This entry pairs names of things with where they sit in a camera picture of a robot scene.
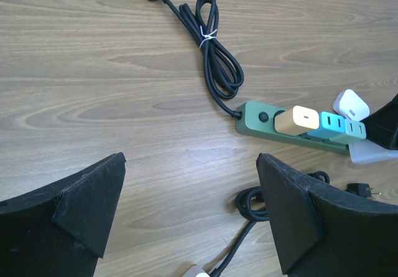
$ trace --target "black cable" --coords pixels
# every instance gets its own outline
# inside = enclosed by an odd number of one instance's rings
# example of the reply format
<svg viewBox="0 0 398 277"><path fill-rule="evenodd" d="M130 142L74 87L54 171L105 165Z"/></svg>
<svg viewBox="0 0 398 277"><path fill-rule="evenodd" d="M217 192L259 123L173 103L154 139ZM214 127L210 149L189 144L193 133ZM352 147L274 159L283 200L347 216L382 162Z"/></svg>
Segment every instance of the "black cable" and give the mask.
<svg viewBox="0 0 398 277"><path fill-rule="evenodd" d="M323 171L317 171L314 173L309 174L309 176L312 176L319 181L326 182L327 184L330 184L330 178L329 175ZM232 258L234 257L235 253L237 252L239 246L242 244L244 238L246 238L246 235L250 232L250 230L255 226L257 222L264 222L268 221L268 211L266 208L263 208L261 210L253 210L251 207L251 202L252 200L255 199L256 201L264 201L264 198L262 196L262 190L261 187L253 187L250 189L243 190L240 192L236 198L235 198L235 206L238 209L239 213L242 215L242 217L246 218L249 220L245 228L242 230L242 232L238 235L235 243L233 244L231 250L228 252L227 256L223 260L223 262L220 264L218 268L215 268L211 273L210 277L219 277L222 272L225 270L225 268L229 265L231 262Z"/></svg>
<svg viewBox="0 0 398 277"><path fill-rule="evenodd" d="M197 0L195 15L188 4L180 5L177 9L170 0L162 0L187 28L198 46L203 42L203 35L210 35L218 29L218 7L216 0ZM207 22L201 16L201 9L210 4L210 13ZM233 118L240 120L242 113L228 108L221 100L230 100L236 96L239 87L243 84L244 74L239 62L229 53L220 42L214 39L204 41L201 46L203 53L203 68L207 89L214 101Z"/></svg>

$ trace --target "cable tie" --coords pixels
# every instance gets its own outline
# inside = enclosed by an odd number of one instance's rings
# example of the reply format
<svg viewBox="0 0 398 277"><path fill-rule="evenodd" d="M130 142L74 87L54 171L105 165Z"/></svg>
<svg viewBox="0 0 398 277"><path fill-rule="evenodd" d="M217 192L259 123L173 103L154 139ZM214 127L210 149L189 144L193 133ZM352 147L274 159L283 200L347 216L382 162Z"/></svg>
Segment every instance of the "cable tie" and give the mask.
<svg viewBox="0 0 398 277"><path fill-rule="evenodd" d="M214 30L211 34L204 34L203 33L203 28L202 26L200 26L200 32L201 32L201 36L204 37L204 39L202 40L202 42L200 43L199 49L201 49L201 47L203 46L203 44L210 39L217 39L217 36L213 36L214 33L217 32L217 29Z"/></svg>

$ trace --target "wood grain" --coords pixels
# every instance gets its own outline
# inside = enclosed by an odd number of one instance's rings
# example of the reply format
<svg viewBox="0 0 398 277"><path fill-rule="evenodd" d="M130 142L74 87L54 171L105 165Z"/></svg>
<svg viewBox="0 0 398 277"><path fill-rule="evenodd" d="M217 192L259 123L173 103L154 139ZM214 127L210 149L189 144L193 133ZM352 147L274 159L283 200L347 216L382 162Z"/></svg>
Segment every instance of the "wood grain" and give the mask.
<svg viewBox="0 0 398 277"><path fill-rule="evenodd" d="M173 0L175 4L196 0ZM241 62L246 100L331 110L356 90L377 110L398 86L398 0L218 0L219 40ZM205 90L201 55L160 2L0 0L0 200L111 153L124 189L96 277L210 269L244 220L235 193L271 153L332 184L368 182L398 204L397 162L349 158L237 134ZM223 276L281 276L268 223Z"/></svg>

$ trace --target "white charger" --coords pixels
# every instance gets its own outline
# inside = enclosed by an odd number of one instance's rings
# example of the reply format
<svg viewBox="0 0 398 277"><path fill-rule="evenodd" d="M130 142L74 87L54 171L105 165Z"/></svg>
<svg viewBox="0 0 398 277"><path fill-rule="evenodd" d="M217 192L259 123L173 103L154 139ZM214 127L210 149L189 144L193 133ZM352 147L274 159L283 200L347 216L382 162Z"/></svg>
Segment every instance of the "white charger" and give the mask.
<svg viewBox="0 0 398 277"><path fill-rule="evenodd" d="M202 268L195 265L192 266L182 277L210 277Z"/></svg>
<svg viewBox="0 0 398 277"><path fill-rule="evenodd" d="M333 110L344 118L355 121L361 121L371 113L369 106L351 89L347 89L337 96Z"/></svg>

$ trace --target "power adapter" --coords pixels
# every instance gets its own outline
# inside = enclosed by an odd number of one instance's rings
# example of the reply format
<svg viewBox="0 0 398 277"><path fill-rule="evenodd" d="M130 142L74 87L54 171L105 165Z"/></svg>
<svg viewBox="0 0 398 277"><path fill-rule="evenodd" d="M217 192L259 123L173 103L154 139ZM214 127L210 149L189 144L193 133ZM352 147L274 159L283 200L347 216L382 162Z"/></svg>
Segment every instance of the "power adapter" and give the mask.
<svg viewBox="0 0 398 277"><path fill-rule="evenodd" d="M195 265L192 266L182 277L210 277L202 268Z"/></svg>

